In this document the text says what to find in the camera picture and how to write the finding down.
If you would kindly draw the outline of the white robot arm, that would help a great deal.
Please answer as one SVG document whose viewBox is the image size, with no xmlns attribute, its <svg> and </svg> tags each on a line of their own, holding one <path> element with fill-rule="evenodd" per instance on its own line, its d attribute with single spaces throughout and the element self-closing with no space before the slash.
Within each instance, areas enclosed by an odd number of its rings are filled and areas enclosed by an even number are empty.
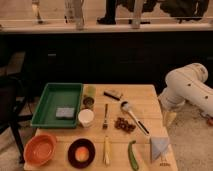
<svg viewBox="0 0 213 171">
<path fill-rule="evenodd" d="M 170 71 L 165 77 L 166 87 L 158 96 L 162 106 L 171 110 L 188 100 L 213 117 L 213 88 L 204 84 L 207 78 L 208 71 L 200 63 Z"/>
</svg>

